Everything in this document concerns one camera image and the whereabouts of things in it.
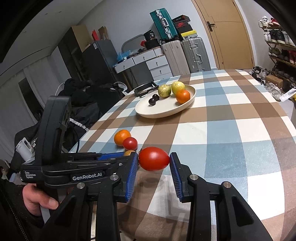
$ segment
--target plaid tablecloth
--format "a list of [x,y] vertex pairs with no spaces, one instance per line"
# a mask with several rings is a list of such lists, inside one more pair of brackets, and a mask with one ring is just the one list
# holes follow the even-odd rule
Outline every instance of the plaid tablecloth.
[[[177,80],[196,89],[188,109],[143,118],[135,112],[140,98],[131,92],[81,138],[80,152],[123,151],[113,137],[127,129],[138,140],[138,150],[156,146],[177,152],[192,173],[213,183],[230,181],[272,238],[282,240],[296,222],[296,130],[290,119],[242,70],[208,71],[158,84]],[[120,229],[138,240],[185,240],[189,209],[176,197],[169,167],[159,172],[140,168],[131,201],[118,204]],[[213,211],[213,231],[215,225]]]

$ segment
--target label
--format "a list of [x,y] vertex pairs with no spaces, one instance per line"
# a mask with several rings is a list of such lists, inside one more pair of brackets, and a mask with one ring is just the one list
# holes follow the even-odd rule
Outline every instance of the label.
[[25,171],[25,176],[27,179],[33,179],[34,177],[36,177],[36,174]]
[[78,181],[78,180],[92,180],[98,177],[102,177],[102,173],[101,172],[96,172],[96,173],[92,173],[92,174],[87,174],[87,175],[72,175],[71,178],[73,181]]
[[295,88],[292,88],[292,89],[290,89],[287,93],[283,94],[283,95],[280,97],[280,100],[281,100],[281,101],[285,101],[285,100],[291,98],[294,94],[296,94],[296,89],[295,89]]

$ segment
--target silver suitcase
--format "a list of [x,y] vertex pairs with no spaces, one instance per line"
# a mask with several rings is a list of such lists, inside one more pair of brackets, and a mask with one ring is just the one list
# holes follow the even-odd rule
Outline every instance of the silver suitcase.
[[189,38],[182,41],[190,73],[210,71],[210,62],[205,50],[205,44],[200,37]]
[[171,41],[162,46],[173,76],[190,74],[184,51],[179,40]]

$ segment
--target plate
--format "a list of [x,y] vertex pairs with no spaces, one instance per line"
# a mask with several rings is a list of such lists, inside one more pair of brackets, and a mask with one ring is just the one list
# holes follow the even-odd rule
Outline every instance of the plate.
[[136,105],[135,110],[140,116],[152,119],[162,118],[178,113],[181,110],[186,109],[191,103],[194,102],[194,97],[196,94],[195,88],[190,85],[185,85],[185,89],[190,93],[190,100],[184,104],[179,104],[175,95],[171,93],[170,97],[159,97],[159,100],[156,102],[156,104],[152,106],[148,103],[148,101],[154,94],[158,94],[158,91],[155,90],[141,98],[141,100]]

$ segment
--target human hand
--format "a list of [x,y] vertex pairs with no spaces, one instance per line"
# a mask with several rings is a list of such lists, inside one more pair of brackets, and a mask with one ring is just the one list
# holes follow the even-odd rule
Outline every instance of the human hand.
[[36,184],[27,184],[22,190],[22,196],[26,208],[35,216],[41,216],[40,206],[51,210],[55,210],[59,206],[57,200],[38,189]]

